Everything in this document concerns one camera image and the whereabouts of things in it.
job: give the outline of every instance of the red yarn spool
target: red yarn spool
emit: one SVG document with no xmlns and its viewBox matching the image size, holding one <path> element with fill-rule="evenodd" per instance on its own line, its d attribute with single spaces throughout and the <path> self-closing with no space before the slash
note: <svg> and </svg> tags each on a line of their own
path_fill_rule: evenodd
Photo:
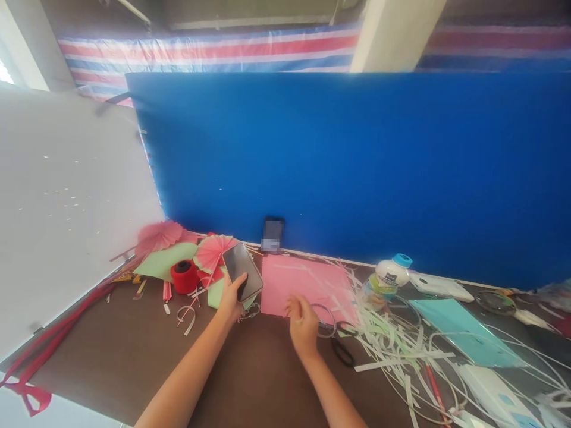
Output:
<svg viewBox="0 0 571 428">
<path fill-rule="evenodd" d="M 172 266 L 171 276 L 179 294 L 190 294 L 198 287 L 198 269 L 192 260 L 182 260 Z"/>
</svg>

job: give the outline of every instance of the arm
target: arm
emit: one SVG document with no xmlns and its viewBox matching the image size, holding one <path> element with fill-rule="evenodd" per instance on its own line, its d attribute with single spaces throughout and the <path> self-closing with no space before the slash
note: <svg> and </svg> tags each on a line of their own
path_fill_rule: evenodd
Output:
<svg viewBox="0 0 571 428">
<path fill-rule="evenodd" d="M 238 287 L 246 274 L 230 284 L 228 276 L 216 315 L 155 394 L 135 428 L 186 428 L 212 366 L 230 328 L 240 316 Z"/>
<path fill-rule="evenodd" d="M 287 311 L 291 316 L 293 346 L 317 391 L 329 427 L 366 428 L 365 422 L 317 351 L 319 319 L 307 299 L 300 295 L 291 296 Z"/>
</svg>

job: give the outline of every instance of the smartphone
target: smartphone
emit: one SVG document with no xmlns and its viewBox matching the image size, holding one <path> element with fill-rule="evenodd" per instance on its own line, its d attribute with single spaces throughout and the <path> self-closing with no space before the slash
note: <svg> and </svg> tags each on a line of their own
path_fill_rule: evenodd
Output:
<svg viewBox="0 0 571 428">
<path fill-rule="evenodd" d="M 286 221 L 280 217 L 266 217 L 263 223 L 262 252 L 277 254 L 281 246 Z"/>
<path fill-rule="evenodd" d="M 238 289 L 238 301 L 243 303 L 256 295 L 263 288 L 262 275 L 250 257 L 250 253 L 243 243 L 239 243 L 222 255 L 230 281 L 234 282 L 242 273 L 246 272 L 248 278 Z"/>
</svg>

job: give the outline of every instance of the teal paper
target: teal paper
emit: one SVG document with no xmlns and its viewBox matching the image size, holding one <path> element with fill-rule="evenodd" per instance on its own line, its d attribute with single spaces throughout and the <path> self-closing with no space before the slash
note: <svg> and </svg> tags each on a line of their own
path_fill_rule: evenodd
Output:
<svg viewBox="0 0 571 428">
<path fill-rule="evenodd" d="M 474 364 L 481 367 L 526 367 L 504 342 L 454 299 L 411 300 L 422 316 L 442 333 L 469 332 L 472 335 L 443 335 Z"/>
</svg>

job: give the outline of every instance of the blue partition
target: blue partition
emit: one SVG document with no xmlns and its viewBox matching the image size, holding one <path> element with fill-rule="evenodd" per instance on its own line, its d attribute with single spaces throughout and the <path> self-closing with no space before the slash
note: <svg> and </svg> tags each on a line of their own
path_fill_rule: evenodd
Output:
<svg viewBox="0 0 571 428">
<path fill-rule="evenodd" d="M 570 74 L 128 74 L 186 228 L 523 289 L 571 276 Z"/>
</svg>

